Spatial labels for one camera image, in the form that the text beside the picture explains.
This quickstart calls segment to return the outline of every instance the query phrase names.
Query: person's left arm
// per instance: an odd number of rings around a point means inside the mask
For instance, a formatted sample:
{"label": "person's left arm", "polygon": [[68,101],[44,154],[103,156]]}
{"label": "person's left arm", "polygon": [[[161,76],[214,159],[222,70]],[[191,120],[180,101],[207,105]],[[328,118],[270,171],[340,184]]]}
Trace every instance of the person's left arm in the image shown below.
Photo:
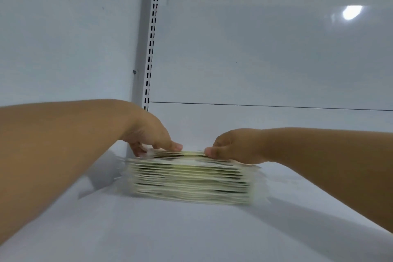
{"label": "person's left arm", "polygon": [[179,151],[161,122],[118,100],[0,107],[0,244],[78,179],[117,140]]}

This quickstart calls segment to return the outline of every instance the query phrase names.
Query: bare skin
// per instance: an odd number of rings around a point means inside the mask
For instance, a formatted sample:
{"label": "bare skin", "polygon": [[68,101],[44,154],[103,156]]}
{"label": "bare skin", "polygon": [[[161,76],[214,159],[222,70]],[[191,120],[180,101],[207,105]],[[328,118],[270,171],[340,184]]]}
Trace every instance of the bare skin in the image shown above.
{"label": "bare skin", "polygon": [[237,129],[220,135],[205,154],[278,162],[393,233],[393,133]]}
{"label": "bare skin", "polygon": [[36,217],[117,140],[182,146],[135,104],[91,100],[0,108],[0,244]]}

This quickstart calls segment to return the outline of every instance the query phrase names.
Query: person's right arm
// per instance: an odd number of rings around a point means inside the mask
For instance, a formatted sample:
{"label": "person's right arm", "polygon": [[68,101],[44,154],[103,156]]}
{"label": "person's right arm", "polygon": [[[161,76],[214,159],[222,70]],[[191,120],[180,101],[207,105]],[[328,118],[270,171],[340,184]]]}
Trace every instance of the person's right arm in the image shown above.
{"label": "person's right arm", "polygon": [[219,136],[205,154],[281,163],[393,233],[393,133],[238,129]]}

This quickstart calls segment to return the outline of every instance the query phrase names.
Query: blurred stack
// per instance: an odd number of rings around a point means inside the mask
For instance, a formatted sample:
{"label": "blurred stack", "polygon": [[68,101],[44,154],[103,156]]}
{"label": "blurred stack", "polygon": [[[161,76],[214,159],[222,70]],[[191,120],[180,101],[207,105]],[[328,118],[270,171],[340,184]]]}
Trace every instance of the blurred stack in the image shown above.
{"label": "blurred stack", "polygon": [[215,204],[250,204],[253,168],[213,160],[203,152],[150,150],[147,158],[127,159],[123,180],[135,195]]}

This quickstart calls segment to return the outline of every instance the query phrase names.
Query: person's left hand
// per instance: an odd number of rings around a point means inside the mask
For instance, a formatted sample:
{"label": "person's left hand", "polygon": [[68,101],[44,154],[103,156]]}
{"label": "person's left hand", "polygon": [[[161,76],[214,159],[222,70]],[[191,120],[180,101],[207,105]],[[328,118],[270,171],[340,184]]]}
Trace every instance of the person's left hand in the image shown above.
{"label": "person's left hand", "polygon": [[136,108],[136,122],[130,126],[121,140],[127,142],[136,157],[140,157],[146,153],[146,149],[142,146],[152,145],[154,149],[163,148],[168,151],[181,151],[183,146],[171,140],[167,129],[162,125],[160,120],[153,114]]}

